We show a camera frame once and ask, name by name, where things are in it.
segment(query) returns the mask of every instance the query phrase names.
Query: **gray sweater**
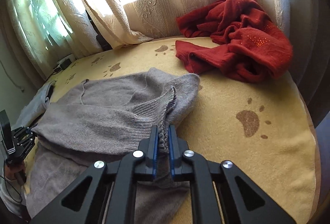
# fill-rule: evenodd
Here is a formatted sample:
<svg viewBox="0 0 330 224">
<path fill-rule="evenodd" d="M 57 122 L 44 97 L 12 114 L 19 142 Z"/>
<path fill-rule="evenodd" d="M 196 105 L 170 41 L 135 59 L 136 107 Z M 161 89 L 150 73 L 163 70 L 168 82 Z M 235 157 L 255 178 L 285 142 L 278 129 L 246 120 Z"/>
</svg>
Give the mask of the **gray sweater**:
<svg viewBox="0 0 330 224">
<path fill-rule="evenodd" d="M 159 160 L 153 185 L 138 186 L 136 223 L 166 223 L 187 193 L 168 169 L 169 124 L 192 110 L 199 77 L 177 77 L 155 68 L 99 81 L 84 81 L 51 103 L 33 129 L 41 143 L 31 173 L 27 209 L 33 217 L 96 160 L 112 162 L 137 149 L 159 129 Z"/>
</svg>

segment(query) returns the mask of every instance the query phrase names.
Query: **black gripper frame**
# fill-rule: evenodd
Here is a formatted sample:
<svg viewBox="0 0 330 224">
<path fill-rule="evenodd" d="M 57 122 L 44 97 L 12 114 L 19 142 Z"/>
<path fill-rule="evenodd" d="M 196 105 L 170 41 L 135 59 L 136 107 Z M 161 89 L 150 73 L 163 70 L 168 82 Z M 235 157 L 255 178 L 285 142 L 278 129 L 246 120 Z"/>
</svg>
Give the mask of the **black gripper frame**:
<svg viewBox="0 0 330 224">
<path fill-rule="evenodd" d="M 21 164 L 35 145 L 36 134 L 30 127 L 21 126 L 11 130 L 10 122 L 5 110 L 0 111 L 0 128 L 2 143 L 0 148 L 7 166 Z M 24 171 L 15 173 L 20 185 L 26 182 Z"/>
<path fill-rule="evenodd" d="M 194 224 L 295 224 L 274 200 L 231 161 L 215 163 L 189 151 L 169 126 L 169 160 L 174 181 L 189 181 Z M 138 152 L 120 161 L 96 162 L 62 191 L 31 224 L 133 224 L 137 181 L 156 175 L 158 131 L 140 141 Z"/>
</svg>

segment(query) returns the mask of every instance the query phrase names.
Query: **bed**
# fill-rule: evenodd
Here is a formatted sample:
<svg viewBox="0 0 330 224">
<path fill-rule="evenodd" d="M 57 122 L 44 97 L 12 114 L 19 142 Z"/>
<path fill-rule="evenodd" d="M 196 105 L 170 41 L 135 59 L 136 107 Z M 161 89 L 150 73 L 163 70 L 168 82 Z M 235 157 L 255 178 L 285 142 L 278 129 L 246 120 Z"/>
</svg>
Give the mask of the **bed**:
<svg viewBox="0 0 330 224">
<path fill-rule="evenodd" d="M 107 79 L 151 67 L 185 74 L 175 57 L 176 40 L 218 46 L 209 37 L 172 37 L 79 59 L 50 78 L 56 81 L 51 102 L 84 79 Z M 177 128 L 178 135 L 209 160 L 232 160 L 298 224 L 306 224 L 316 211 L 321 164 L 313 124 L 290 74 L 260 84 L 234 81 L 218 70 L 200 79 L 196 106 Z M 245 121 L 246 114 L 253 115 L 257 128 Z M 36 148 L 26 159 L 26 194 Z M 189 197 L 171 223 L 192 223 Z"/>
</svg>

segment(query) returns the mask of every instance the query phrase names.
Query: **sleeve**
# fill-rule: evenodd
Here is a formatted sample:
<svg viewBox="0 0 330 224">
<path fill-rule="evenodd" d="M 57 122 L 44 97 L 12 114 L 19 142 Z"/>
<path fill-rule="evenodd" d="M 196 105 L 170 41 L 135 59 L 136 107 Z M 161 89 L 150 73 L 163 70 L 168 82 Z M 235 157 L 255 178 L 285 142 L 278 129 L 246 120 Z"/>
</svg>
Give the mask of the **sleeve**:
<svg viewBox="0 0 330 224">
<path fill-rule="evenodd" d="M 8 180 L 8 181 L 18 191 L 18 193 L 21 194 L 21 186 L 18 184 L 17 180 L 13 180 L 13 181 Z M 20 196 L 10 184 L 7 183 L 3 178 L 0 178 L 0 197 L 10 212 L 22 218 L 22 206 L 20 203 L 15 201 L 15 200 L 19 201 Z"/>
</svg>

